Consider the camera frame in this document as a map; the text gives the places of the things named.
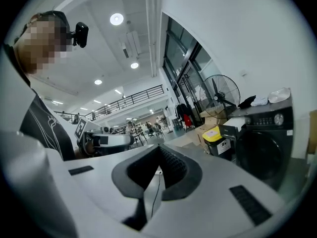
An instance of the white wall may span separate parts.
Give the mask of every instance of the white wall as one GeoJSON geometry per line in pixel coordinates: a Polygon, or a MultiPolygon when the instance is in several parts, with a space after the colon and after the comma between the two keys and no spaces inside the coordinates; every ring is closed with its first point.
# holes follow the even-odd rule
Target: white wall
{"type": "Polygon", "coordinates": [[[175,95],[175,92],[166,76],[165,71],[163,70],[163,68],[159,68],[158,69],[158,76],[160,77],[160,80],[163,84],[163,88],[164,91],[167,93],[168,95],[168,99],[166,101],[166,105],[168,106],[168,109],[165,110],[165,108],[163,109],[163,112],[165,114],[165,116],[167,117],[168,123],[172,124],[172,119],[176,118],[175,115],[175,105],[178,102],[177,97],[175,95]]]}
{"type": "MultiPolygon", "coordinates": [[[[162,11],[235,81],[241,101],[290,87],[296,120],[317,109],[316,39],[291,0],[162,0],[162,11]]],[[[305,141],[294,146],[301,156],[305,141]]]]}
{"type": "Polygon", "coordinates": [[[123,86],[123,92],[125,96],[129,96],[138,92],[142,92],[149,88],[162,85],[159,77],[144,77],[138,81],[131,84],[126,84],[123,86]]]}

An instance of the control panel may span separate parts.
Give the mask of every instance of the control panel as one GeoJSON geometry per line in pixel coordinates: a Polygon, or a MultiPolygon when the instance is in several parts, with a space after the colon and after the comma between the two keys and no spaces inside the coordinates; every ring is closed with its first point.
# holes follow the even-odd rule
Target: control panel
{"type": "Polygon", "coordinates": [[[246,115],[245,121],[247,126],[281,126],[284,124],[293,123],[293,111],[291,108],[246,115]]]}

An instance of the washing machine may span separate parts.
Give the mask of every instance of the washing machine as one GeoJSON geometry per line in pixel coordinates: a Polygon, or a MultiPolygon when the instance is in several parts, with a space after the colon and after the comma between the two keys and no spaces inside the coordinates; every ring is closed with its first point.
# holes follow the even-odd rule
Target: washing machine
{"type": "Polygon", "coordinates": [[[293,145],[291,97],[279,103],[236,110],[246,124],[235,144],[237,164],[278,190],[286,173],[293,145]]]}

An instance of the cable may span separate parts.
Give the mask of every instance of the cable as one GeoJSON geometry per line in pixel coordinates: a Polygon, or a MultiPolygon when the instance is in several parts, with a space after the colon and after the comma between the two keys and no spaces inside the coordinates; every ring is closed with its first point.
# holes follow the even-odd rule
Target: cable
{"type": "Polygon", "coordinates": [[[157,198],[157,196],[158,196],[158,193],[159,193],[160,174],[162,174],[162,171],[159,173],[159,178],[158,178],[158,180],[159,180],[159,182],[158,182],[158,190],[157,190],[157,194],[155,195],[155,198],[154,198],[154,202],[153,202],[153,206],[152,206],[152,215],[151,215],[151,217],[153,217],[154,203],[155,203],[155,200],[156,200],[156,198],[157,198]]]}

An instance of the red object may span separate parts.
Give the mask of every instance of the red object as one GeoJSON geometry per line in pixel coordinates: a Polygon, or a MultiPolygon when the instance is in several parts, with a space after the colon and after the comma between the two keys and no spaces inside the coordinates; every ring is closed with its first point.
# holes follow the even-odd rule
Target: red object
{"type": "Polygon", "coordinates": [[[185,121],[185,125],[186,125],[187,127],[192,126],[192,121],[190,120],[190,118],[189,118],[188,115],[185,115],[185,114],[184,114],[184,121],[185,121]]]}

